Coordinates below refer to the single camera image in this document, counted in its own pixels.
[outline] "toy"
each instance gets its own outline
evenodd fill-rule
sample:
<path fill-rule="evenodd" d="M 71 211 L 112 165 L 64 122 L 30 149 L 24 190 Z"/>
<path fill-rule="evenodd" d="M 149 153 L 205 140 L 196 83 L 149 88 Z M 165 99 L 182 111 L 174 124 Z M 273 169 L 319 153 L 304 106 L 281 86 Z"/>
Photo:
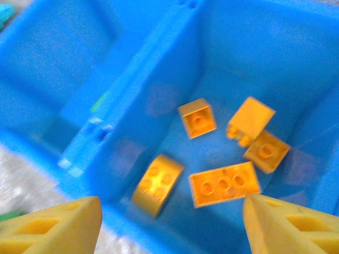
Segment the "toy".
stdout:
<path fill-rule="evenodd" d="M 0 30 L 4 24 L 15 14 L 15 9 L 10 4 L 0 4 Z"/>
<path fill-rule="evenodd" d="M 217 128 L 212 108 L 203 98 L 180 106 L 178 111 L 190 139 Z"/>
<path fill-rule="evenodd" d="M 100 103 L 105 99 L 106 95 L 107 95 L 107 92 L 104 93 L 104 94 L 96 101 L 96 103 L 90 108 L 90 111 L 91 111 L 91 112 L 96 111 L 97 107 L 99 107 Z"/>
<path fill-rule="evenodd" d="M 133 193 L 133 202 L 156 217 L 184 167 L 165 155 L 159 155 Z"/>
<path fill-rule="evenodd" d="M 247 195 L 243 218 L 252 253 L 339 253 L 339 218 L 263 195 Z"/>
<path fill-rule="evenodd" d="M 250 161 L 192 174 L 189 181 L 195 208 L 261 192 Z"/>
<path fill-rule="evenodd" d="M 0 222 L 0 253 L 93 254 L 102 222 L 98 197 L 86 197 Z"/>
<path fill-rule="evenodd" d="M 249 97 L 228 122 L 226 136 L 239 140 L 246 147 L 263 131 L 275 111 L 253 97 Z"/>
<path fill-rule="evenodd" d="M 13 219 L 15 217 L 19 217 L 19 216 L 25 215 L 25 214 L 26 214 L 26 212 L 21 211 L 21 210 L 15 210 L 15 211 L 12 211 L 12 212 L 9 212 L 9 213 L 5 213 L 5 214 L 0 215 L 0 222 L 6 221 L 6 220 L 9 220 L 9 219 Z"/>
<path fill-rule="evenodd" d="M 247 149 L 244 157 L 269 174 L 276 170 L 290 148 L 277 137 L 267 131 L 262 131 Z"/>

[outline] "blue plastic bin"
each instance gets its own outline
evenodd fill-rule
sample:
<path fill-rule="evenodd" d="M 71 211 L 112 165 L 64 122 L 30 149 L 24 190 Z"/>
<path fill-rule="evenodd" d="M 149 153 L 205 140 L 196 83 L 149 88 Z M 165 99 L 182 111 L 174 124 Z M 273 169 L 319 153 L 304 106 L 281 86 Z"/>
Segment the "blue plastic bin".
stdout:
<path fill-rule="evenodd" d="M 225 135 L 248 96 L 292 146 L 263 194 L 339 213 L 339 9 L 287 0 L 39 1 L 0 35 L 0 141 L 154 253 L 250 253 L 243 200 L 194 209 L 191 173 L 244 162 Z M 92 106 L 101 97 L 98 108 Z M 189 140 L 177 107 L 212 106 Z M 131 202 L 149 163 L 185 166 L 160 216 Z"/>

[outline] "orange lego brick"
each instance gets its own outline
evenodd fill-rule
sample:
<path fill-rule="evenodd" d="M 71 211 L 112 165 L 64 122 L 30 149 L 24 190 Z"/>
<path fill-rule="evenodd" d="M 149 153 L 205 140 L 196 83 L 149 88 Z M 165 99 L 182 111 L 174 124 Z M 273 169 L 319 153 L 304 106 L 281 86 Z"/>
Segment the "orange lego brick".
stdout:
<path fill-rule="evenodd" d="M 247 149 L 244 157 L 269 174 L 276 170 L 290 148 L 277 137 L 263 131 Z"/>
<path fill-rule="evenodd" d="M 243 220 L 252 253 L 339 253 L 339 218 L 264 195 L 246 195 Z"/>
<path fill-rule="evenodd" d="M 149 165 L 133 193 L 132 201 L 156 217 L 183 169 L 174 160 L 159 155 Z"/>
<path fill-rule="evenodd" d="M 192 174 L 189 181 L 195 208 L 261 192 L 250 161 Z"/>
<path fill-rule="evenodd" d="M 190 139 L 217 128 L 212 108 L 203 98 L 180 106 L 178 111 Z"/>
<path fill-rule="evenodd" d="M 228 122 L 226 135 L 246 147 L 259 136 L 274 114 L 273 109 L 249 97 Z"/>

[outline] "plastic bin wall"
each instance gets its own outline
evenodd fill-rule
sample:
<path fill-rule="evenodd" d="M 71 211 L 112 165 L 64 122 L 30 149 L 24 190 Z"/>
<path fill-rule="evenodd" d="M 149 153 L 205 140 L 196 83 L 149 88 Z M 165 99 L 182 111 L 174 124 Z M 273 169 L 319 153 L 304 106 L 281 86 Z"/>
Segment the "plastic bin wall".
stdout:
<path fill-rule="evenodd" d="M 114 8 L 114 27 L 140 21 L 123 21 L 123 7 L 133 9 L 128 3 Z M 179 1 L 166 10 L 118 78 L 98 64 L 69 100 L 85 105 L 76 100 L 79 91 L 103 86 L 100 93 L 107 92 L 90 117 L 99 94 L 77 113 L 61 110 L 80 129 L 57 157 L 63 191 L 99 195 L 105 223 L 151 252 L 248 253 L 243 200 L 194 209 L 188 175 L 245 161 L 245 150 L 225 129 L 254 96 L 276 110 L 267 130 L 292 145 L 275 173 L 257 170 L 264 194 L 337 213 L 339 10 L 283 0 Z M 134 37 L 126 38 L 118 52 L 134 46 Z M 189 140 L 176 108 L 201 97 L 218 128 Z M 185 170 L 153 219 L 131 195 L 160 153 Z"/>
<path fill-rule="evenodd" d="M 0 128 L 60 155 L 171 5 L 34 1 L 1 34 Z"/>

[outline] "green toy piece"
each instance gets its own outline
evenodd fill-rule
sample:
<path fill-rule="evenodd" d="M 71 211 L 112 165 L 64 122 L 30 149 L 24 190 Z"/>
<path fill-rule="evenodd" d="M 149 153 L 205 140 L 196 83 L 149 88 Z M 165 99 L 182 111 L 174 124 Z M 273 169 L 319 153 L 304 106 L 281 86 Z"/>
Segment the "green toy piece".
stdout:
<path fill-rule="evenodd" d="M 0 4 L 0 30 L 4 24 L 15 14 L 15 9 L 10 4 Z"/>
<path fill-rule="evenodd" d="M 27 213 L 25 213 L 24 211 L 21 211 L 21 210 L 16 210 L 16 211 L 13 211 L 13 212 L 5 213 L 5 214 L 0 215 L 0 222 L 6 221 L 6 220 L 9 220 L 9 219 L 13 219 L 15 217 L 19 217 L 19 216 L 25 215 L 25 214 L 27 214 Z"/>
<path fill-rule="evenodd" d="M 97 107 L 99 107 L 100 103 L 101 103 L 102 100 L 105 98 L 105 95 L 106 95 L 106 94 L 107 94 L 107 92 L 104 93 L 104 94 L 97 100 L 97 102 L 91 107 L 91 109 L 90 109 L 91 112 L 95 111 L 95 110 L 97 109 Z"/>

